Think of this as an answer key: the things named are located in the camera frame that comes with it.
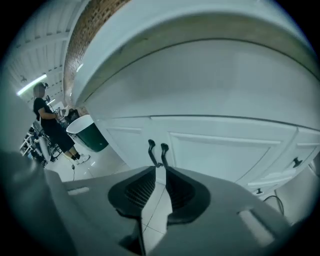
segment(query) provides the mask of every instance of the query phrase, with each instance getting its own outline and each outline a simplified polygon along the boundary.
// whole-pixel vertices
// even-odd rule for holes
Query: equipment
[[[167,233],[149,255],[258,255],[274,250],[288,236],[284,217],[250,192],[226,180],[168,166],[169,147],[161,147],[173,212]],[[141,212],[155,188],[155,166],[63,183],[56,172],[28,159],[18,161],[18,153],[0,155],[4,165],[11,165],[10,172],[2,174],[9,205],[48,251],[145,254]]]

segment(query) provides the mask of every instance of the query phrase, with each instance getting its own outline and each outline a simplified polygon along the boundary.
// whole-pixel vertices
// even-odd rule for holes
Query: dark green trash bin
[[[77,135],[81,142],[94,152],[103,150],[109,144],[89,114],[74,120],[66,132]]]

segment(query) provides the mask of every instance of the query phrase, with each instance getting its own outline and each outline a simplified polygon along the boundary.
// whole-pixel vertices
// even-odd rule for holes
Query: white ceiling
[[[21,28],[5,62],[11,86],[18,92],[34,79],[47,75],[46,95],[58,103],[64,98],[63,68],[72,30],[88,0],[52,0],[44,4]],[[21,95],[30,108],[33,90]]]

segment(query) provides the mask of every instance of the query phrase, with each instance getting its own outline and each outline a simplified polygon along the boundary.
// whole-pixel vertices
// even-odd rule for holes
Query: fluorescent light
[[[52,102],[54,102],[56,99],[54,98],[53,100],[51,100],[47,105],[51,104]]]
[[[45,79],[47,77],[46,74],[38,77],[37,79],[33,80],[31,83],[28,83],[25,87],[23,87],[20,91],[17,92],[17,95],[23,94],[26,90],[34,86],[36,83],[40,82],[42,79]]]
[[[79,69],[81,69],[83,65],[84,65],[84,64],[82,63],[80,66],[78,66],[78,68],[76,69],[76,72],[78,72]]]

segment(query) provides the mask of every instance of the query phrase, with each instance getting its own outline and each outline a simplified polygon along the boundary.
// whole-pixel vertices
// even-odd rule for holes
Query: cabinet door
[[[98,120],[97,127],[114,151],[131,168],[152,166],[148,155],[150,119],[114,118]]]
[[[151,120],[154,129],[163,131],[157,132],[157,142],[169,145],[169,165],[232,182],[263,173],[297,129],[228,117],[152,116]]]
[[[320,132],[297,128],[296,135],[283,154],[264,173],[249,184],[268,184],[289,181],[316,157],[320,151]]]

